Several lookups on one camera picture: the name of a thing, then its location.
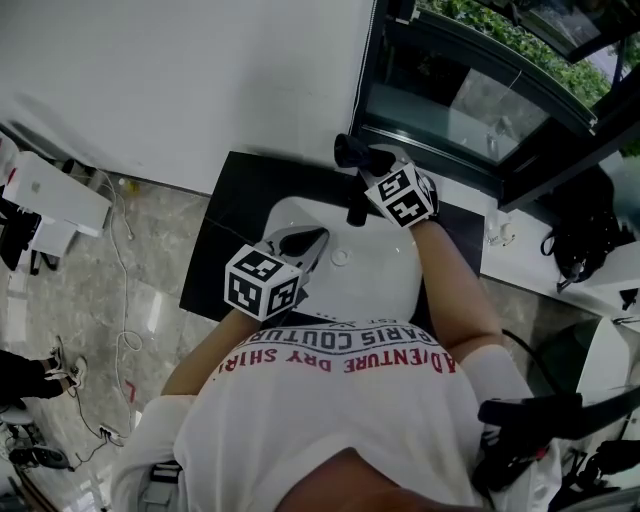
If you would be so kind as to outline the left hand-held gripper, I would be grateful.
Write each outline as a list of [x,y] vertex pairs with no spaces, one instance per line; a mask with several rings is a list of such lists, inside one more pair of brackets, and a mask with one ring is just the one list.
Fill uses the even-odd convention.
[[225,302],[262,322],[296,308],[329,238],[323,227],[290,226],[245,244],[225,265]]

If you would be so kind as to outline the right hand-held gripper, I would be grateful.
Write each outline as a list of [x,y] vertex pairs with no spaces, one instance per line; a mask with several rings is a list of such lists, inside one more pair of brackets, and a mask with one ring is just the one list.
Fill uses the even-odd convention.
[[392,224],[409,228],[424,220],[434,220],[439,214],[436,186],[422,173],[401,146],[373,144],[374,160],[383,169],[397,170],[377,178],[367,168],[357,168],[361,187],[368,200]]

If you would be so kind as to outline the dark grey cloth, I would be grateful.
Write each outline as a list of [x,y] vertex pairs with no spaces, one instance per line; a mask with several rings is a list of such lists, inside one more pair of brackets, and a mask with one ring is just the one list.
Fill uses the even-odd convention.
[[367,146],[353,136],[338,134],[334,141],[334,160],[339,168],[357,168],[381,177],[391,171],[396,157],[392,152]]

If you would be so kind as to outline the black faucet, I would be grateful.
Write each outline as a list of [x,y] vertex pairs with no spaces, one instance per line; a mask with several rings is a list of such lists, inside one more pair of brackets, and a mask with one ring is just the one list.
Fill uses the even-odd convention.
[[369,188],[366,176],[358,168],[348,191],[349,205],[346,221],[353,227],[362,227],[366,224],[370,209],[370,201],[366,194]]

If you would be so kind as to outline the person's right forearm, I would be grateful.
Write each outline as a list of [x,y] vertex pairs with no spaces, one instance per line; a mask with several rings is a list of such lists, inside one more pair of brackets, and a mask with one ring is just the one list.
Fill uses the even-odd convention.
[[471,353],[503,341],[500,318],[458,248],[438,223],[410,228],[420,263],[434,331],[439,343],[461,362]]

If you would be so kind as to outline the person's left forearm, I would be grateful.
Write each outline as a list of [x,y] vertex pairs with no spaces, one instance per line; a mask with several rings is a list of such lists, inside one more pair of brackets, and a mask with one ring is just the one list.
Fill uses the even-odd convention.
[[166,381],[162,396],[197,396],[216,368],[262,323],[233,309],[181,362]]

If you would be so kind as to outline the white sink basin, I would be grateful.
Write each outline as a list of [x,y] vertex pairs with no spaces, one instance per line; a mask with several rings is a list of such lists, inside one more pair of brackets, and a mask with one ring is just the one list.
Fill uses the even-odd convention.
[[[318,226],[329,242],[304,287],[308,297],[296,311],[323,320],[396,319],[413,316],[422,269],[409,230],[369,215],[362,227],[346,222],[348,210],[301,197],[287,197],[271,209],[266,236],[290,226]],[[346,266],[335,266],[332,252],[351,253]]]

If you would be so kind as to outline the dark wooden vanity cabinet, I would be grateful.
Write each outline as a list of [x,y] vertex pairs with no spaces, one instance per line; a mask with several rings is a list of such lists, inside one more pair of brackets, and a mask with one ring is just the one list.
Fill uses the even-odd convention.
[[[225,265],[245,244],[266,237],[273,206],[301,197],[348,210],[352,176],[333,169],[239,152],[228,154],[207,207],[185,279],[180,306],[221,320],[230,310],[224,301]],[[295,310],[291,322],[313,316]],[[423,281],[411,322],[426,327],[429,312]]]

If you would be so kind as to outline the white printed t-shirt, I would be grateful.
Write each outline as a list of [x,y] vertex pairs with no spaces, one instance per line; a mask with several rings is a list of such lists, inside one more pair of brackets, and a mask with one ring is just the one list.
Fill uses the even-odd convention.
[[175,462],[181,512],[274,512],[301,479],[352,449],[393,482],[475,506],[480,405],[531,394],[509,353],[457,362],[396,320],[253,334],[194,396],[150,401],[112,472],[114,512],[140,512],[152,468]]

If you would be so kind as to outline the black backpack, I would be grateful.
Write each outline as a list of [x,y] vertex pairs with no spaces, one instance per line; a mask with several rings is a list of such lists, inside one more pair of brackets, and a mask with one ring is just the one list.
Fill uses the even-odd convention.
[[614,213],[614,184],[600,168],[592,167],[550,193],[556,215],[551,231],[540,245],[544,256],[554,258],[560,277],[556,292],[593,276],[607,256],[633,240]]

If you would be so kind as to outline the white water dispenser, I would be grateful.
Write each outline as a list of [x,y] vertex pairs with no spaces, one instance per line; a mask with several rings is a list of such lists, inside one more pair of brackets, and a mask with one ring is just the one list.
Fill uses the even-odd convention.
[[112,202],[33,152],[0,158],[2,197],[41,217],[31,248],[62,258],[77,234],[103,235]]

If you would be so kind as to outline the black body-worn rig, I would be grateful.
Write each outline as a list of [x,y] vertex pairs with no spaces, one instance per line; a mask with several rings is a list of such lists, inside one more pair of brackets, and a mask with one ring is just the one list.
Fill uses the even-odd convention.
[[478,419],[485,433],[472,483],[492,509],[513,512],[506,493],[550,454],[552,442],[587,438],[633,413],[640,408],[640,385],[614,388],[588,401],[582,393],[563,391],[521,338],[508,330],[503,334],[531,356],[554,391],[542,397],[494,398],[480,406]]

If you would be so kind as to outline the green and white bathtub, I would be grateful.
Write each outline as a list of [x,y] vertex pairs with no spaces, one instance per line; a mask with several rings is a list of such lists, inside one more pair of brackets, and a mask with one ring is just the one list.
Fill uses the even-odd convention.
[[609,319],[556,321],[536,333],[536,360],[526,376],[536,396],[560,391],[589,395],[626,385],[631,348]]

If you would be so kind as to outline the black headset device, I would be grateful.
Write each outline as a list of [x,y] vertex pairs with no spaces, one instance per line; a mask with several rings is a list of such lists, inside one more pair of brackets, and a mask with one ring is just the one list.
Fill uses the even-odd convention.
[[70,467],[63,452],[45,446],[13,449],[9,453],[9,461],[22,470],[37,467],[66,470]]

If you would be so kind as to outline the black window frame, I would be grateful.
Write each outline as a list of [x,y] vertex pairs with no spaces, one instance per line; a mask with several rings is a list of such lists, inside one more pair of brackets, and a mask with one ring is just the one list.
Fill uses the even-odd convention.
[[506,210],[640,156],[640,0],[374,0],[351,131]]

